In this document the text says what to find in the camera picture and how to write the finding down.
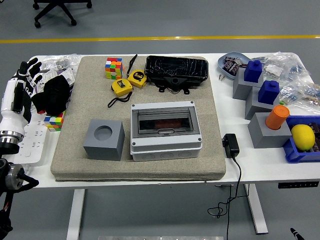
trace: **gray box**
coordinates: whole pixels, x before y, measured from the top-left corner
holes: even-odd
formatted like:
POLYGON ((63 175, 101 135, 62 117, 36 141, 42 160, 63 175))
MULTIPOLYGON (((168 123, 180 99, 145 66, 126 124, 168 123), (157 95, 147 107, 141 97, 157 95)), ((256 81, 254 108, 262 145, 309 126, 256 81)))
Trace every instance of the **gray box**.
POLYGON ((256 112, 248 125, 255 149, 281 148, 292 136, 286 121, 278 130, 268 128, 265 122, 269 114, 269 112, 256 112))
POLYGON ((260 75, 258 82, 245 81, 245 70, 245 68, 239 67, 239 70, 235 75, 233 80, 233 99, 246 100, 252 87, 261 88, 262 84, 264 83, 263 74, 260 75))
POLYGON ((89 159, 120 161, 124 141, 122 121, 92 119, 83 147, 89 159))
POLYGON ((251 120, 255 113, 270 113, 272 109, 274 109, 274 107, 279 104, 279 95, 274 100, 273 105, 258 102, 259 90, 259 87, 253 86, 248 95, 248 98, 245 101, 244 118, 247 120, 251 120))

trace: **yellow floor line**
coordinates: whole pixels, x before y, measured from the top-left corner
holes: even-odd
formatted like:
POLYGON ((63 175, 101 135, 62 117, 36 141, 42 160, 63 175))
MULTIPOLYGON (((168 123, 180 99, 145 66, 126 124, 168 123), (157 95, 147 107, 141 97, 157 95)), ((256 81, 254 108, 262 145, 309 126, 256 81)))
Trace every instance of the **yellow floor line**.
POLYGON ((0 44, 165 41, 165 40, 319 39, 319 38, 320 38, 320 35, 226 35, 226 36, 137 36, 137 37, 134 36, 134 37, 8 39, 8 40, 0 40, 0 44))

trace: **black wrist strap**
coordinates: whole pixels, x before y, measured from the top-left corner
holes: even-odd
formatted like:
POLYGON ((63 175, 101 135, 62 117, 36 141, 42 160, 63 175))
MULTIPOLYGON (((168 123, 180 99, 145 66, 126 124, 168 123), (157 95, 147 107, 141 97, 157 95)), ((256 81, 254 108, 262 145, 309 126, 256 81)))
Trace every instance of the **black wrist strap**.
POLYGON ((127 78, 129 77, 130 70, 131 70, 132 66, 134 65, 134 63, 135 63, 135 60, 136 60, 137 56, 138 56, 138 54, 134 55, 134 57, 129 62, 129 68, 128 68, 128 71, 126 72, 126 77, 127 78))
POLYGON ((111 108, 115 103, 116 101, 120 101, 120 102, 123 102, 123 103, 126 103, 130 100, 130 97, 132 95, 132 91, 129 92, 129 94, 124 97, 124 98, 119 98, 119 97, 115 97, 114 99, 112 99, 109 103, 108 103, 108 108, 111 108))

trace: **rubik's cube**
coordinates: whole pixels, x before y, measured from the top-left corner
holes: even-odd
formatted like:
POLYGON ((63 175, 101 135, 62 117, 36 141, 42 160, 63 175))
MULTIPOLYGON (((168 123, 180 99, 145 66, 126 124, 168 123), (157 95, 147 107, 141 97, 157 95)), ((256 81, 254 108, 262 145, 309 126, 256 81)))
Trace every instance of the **rubik's cube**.
POLYGON ((44 118, 44 124, 50 132, 61 131, 62 124, 64 123, 66 111, 60 113, 58 116, 46 116, 44 118))
POLYGON ((125 67, 122 63, 122 58, 108 57, 106 59, 105 75, 107 79, 122 79, 122 74, 124 71, 125 67))

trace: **white robotic hand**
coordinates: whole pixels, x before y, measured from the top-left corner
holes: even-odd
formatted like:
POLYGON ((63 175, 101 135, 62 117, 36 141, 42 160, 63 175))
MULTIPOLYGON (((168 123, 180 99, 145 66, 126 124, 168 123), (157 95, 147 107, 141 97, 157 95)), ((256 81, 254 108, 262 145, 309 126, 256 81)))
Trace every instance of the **white robotic hand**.
POLYGON ((40 66, 37 58, 23 61, 6 85, 1 103, 0 155, 19 152, 18 143, 23 140, 25 126, 31 120, 31 96, 35 94, 32 83, 40 72, 40 66))

